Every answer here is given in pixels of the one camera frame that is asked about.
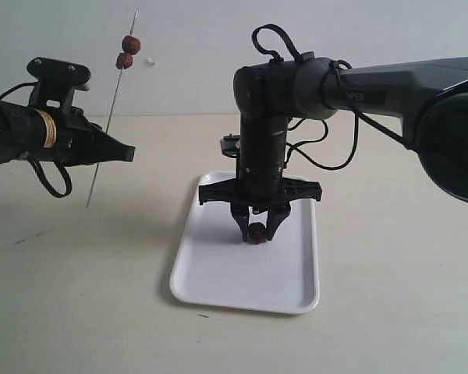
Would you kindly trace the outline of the right grey black robot arm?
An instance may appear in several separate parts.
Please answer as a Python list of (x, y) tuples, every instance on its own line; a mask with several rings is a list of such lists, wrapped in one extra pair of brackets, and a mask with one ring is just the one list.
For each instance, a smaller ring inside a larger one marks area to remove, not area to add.
[(238, 69), (233, 91), (240, 133), (222, 139), (236, 175), (202, 185), (200, 203), (227, 202), (242, 236), (251, 214), (267, 214), (273, 238), (298, 199), (320, 199), (316, 182), (283, 174), (286, 134), (293, 118), (323, 121), (339, 110), (372, 123), (398, 118), (391, 138), (415, 152), (437, 187), (468, 203), (468, 57), (353, 68), (340, 60), (268, 62)]

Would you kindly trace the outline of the left grey black robot arm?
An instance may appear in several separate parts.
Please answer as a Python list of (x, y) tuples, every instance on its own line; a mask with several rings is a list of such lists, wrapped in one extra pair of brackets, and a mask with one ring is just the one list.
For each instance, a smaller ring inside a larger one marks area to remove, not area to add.
[(120, 143), (84, 117), (80, 109), (36, 109), (0, 101), (0, 164), (57, 159), (65, 167), (131, 162), (135, 147)]

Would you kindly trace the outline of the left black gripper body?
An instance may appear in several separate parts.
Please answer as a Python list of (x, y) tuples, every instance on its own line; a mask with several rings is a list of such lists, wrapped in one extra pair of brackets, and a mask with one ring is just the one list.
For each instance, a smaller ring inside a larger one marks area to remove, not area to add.
[(59, 108), (35, 108), (43, 119), (51, 119), (55, 125), (55, 141), (52, 149), (63, 166), (89, 165), (98, 162), (98, 134), (102, 127), (91, 122), (83, 109), (71, 107), (67, 113)]

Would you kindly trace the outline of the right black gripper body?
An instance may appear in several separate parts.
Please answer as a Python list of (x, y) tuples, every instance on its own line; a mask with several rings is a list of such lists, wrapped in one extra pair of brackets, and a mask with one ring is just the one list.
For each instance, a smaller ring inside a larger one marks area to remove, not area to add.
[(259, 119), (242, 115), (235, 177), (200, 186), (199, 204), (243, 204), (264, 212), (293, 200), (319, 201), (322, 194), (319, 183), (283, 176), (289, 121), (290, 117), (284, 115)]

